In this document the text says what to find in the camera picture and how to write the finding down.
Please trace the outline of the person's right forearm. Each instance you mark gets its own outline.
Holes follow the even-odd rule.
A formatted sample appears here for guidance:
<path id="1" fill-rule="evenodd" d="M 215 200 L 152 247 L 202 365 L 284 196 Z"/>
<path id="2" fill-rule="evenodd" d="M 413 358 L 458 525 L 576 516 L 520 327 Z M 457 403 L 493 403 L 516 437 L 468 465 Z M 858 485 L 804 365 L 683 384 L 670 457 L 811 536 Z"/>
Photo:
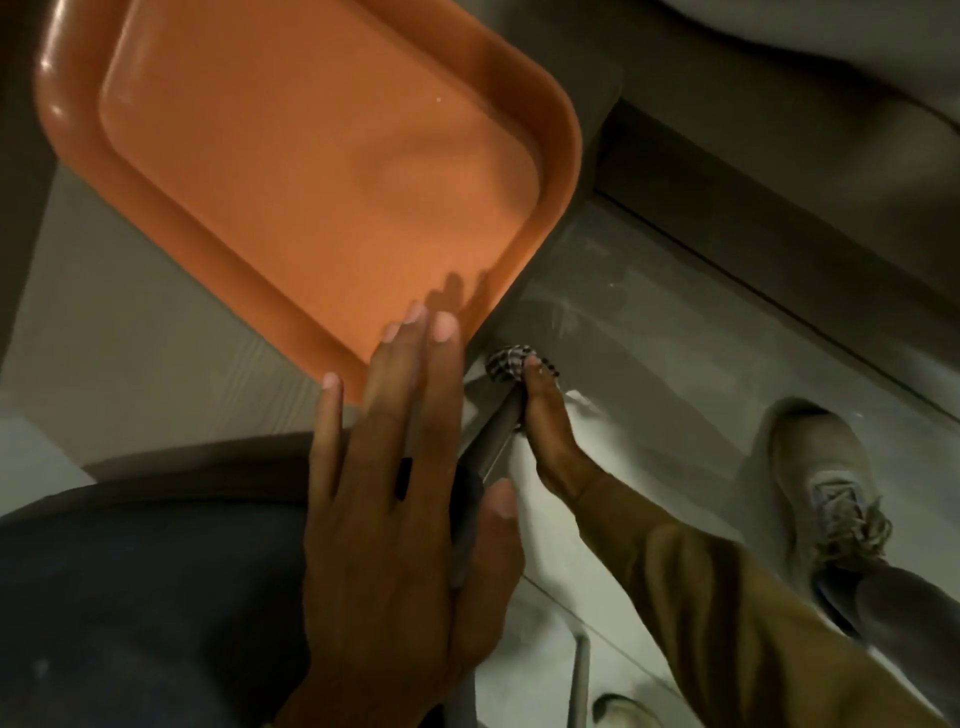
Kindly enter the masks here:
<path id="1" fill-rule="evenodd" d="M 566 502 L 705 728 L 948 728 L 738 543 L 587 460 Z"/>

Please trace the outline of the grey metal chair leg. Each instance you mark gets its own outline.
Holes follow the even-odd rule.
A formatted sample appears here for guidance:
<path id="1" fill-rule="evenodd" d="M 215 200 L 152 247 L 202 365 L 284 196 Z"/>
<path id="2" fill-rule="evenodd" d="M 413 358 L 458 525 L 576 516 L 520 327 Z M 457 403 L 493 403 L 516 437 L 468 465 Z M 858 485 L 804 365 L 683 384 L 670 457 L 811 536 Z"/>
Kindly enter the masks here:
<path id="1" fill-rule="evenodd" d="M 587 728 L 591 715 L 592 642 L 587 633 L 575 635 L 575 650 L 565 728 Z"/>

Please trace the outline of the person's right hand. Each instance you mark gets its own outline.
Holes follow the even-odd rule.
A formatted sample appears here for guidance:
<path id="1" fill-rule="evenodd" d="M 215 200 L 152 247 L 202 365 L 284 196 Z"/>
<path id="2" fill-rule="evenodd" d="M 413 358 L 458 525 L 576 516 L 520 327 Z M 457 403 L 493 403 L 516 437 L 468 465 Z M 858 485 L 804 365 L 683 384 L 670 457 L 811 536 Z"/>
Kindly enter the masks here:
<path id="1" fill-rule="evenodd" d="M 573 511 L 582 495 L 605 478 L 605 471 L 577 443 L 560 393 L 564 405 L 560 422 L 523 423 L 523 428 L 541 481 Z"/>

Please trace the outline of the checkered cloth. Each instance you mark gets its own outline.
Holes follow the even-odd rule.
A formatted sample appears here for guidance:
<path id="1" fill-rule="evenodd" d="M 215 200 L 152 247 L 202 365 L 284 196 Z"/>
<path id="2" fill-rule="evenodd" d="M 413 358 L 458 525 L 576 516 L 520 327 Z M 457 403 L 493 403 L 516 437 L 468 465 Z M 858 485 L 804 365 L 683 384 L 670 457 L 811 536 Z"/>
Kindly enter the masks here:
<path id="1" fill-rule="evenodd" d="M 503 346 L 493 351 L 485 361 L 486 376 L 494 383 L 512 383 L 525 387 L 525 363 L 531 358 L 554 380 L 559 378 L 559 370 L 554 364 L 538 354 L 533 346 L 528 345 Z"/>

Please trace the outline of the person's grey trouser leg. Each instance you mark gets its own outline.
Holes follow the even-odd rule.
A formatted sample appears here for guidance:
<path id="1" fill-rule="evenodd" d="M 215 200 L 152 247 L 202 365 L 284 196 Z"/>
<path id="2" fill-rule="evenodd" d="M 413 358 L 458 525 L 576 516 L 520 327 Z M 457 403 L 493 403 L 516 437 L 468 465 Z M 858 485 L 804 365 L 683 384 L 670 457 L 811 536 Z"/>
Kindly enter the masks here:
<path id="1" fill-rule="evenodd" d="M 882 559 L 817 566 L 812 595 L 847 637 L 890 660 L 952 728 L 960 728 L 960 602 Z"/>

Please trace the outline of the dark chair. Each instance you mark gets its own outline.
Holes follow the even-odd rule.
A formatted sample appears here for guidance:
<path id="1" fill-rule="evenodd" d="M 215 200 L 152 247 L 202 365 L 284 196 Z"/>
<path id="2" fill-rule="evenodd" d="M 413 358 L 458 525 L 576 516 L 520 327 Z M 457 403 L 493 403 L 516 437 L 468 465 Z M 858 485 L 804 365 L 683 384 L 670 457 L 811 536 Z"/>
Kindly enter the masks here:
<path id="1" fill-rule="evenodd" d="M 266 728 L 310 664 L 309 434 L 94 467 L 0 516 L 0 728 Z"/>

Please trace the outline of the person's left hand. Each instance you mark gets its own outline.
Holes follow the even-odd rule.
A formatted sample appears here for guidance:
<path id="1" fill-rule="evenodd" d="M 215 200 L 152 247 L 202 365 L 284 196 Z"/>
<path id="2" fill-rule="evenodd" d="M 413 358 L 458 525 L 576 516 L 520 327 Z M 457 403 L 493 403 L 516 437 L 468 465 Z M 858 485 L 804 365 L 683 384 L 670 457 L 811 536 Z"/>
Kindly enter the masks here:
<path id="1" fill-rule="evenodd" d="M 424 357 L 395 480 L 387 477 L 384 330 L 333 501 L 306 516 L 309 667 L 271 728 L 418 728 L 496 645 L 452 645 L 450 496 L 462 428 L 457 318 L 428 313 Z"/>

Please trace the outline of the orange plastic tray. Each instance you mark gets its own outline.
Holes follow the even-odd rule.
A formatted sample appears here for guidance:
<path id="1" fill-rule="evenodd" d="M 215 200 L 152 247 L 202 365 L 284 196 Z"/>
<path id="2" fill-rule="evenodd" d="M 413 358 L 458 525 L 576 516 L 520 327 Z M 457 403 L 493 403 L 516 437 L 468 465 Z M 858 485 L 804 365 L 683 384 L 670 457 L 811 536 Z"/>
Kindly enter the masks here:
<path id="1" fill-rule="evenodd" d="M 66 166 L 353 405 L 408 304 L 477 333 L 580 176 L 569 95 L 453 0 L 52 0 L 34 89 Z"/>

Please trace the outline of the beige lace-up shoe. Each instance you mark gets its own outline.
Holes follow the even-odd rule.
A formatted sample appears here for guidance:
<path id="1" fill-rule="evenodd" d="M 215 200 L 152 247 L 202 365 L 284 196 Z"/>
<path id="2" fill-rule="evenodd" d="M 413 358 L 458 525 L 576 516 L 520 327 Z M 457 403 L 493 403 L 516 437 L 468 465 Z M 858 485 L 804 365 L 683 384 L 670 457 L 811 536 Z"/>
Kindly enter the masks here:
<path id="1" fill-rule="evenodd" d="M 870 457 L 844 418 L 812 405 L 778 415 L 769 436 L 772 479 L 793 519 L 791 572 L 804 592 L 828 567 L 885 561 L 891 520 Z"/>
<path id="2" fill-rule="evenodd" d="M 620 693 L 596 697 L 590 708 L 594 728 L 664 728 L 653 710 Z"/>

